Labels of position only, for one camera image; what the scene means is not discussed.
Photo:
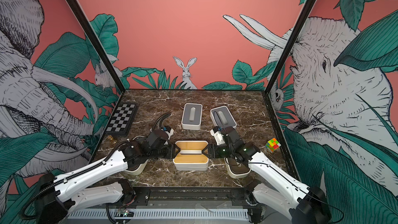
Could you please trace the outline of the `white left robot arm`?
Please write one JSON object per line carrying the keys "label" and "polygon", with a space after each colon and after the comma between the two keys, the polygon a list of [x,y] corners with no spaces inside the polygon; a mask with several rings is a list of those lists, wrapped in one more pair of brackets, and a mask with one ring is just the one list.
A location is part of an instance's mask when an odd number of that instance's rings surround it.
{"label": "white left robot arm", "polygon": [[116,173],[140,166],[153,158],[174,159],[178,148],[170,143],[174,130],[169,127],[153,129],[148,136],[119,143],[103,159],[83,168],[39,179],[36,193],[19,212],[22,220],[38,224],[56,224],[67,215],[98,204],[135,200],[135,190],[127,179],[106,186],[93,184]]}

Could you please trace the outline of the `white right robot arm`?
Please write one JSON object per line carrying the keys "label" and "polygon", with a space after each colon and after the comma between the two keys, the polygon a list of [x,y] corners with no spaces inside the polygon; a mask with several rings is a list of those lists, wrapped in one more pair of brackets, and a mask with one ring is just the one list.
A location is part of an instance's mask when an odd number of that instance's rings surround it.
{"label": "white right robot arm", "polygon": [[319,187],[309,187],[273,163],[254,143],[246,143],[233,127],[214,127],[216,140],[202,153],[209,159],[232,158],[260,175],[271,186],[259,183],[251,194],[258,203],[270,206],[294,224],[327,224],[330,208]]}

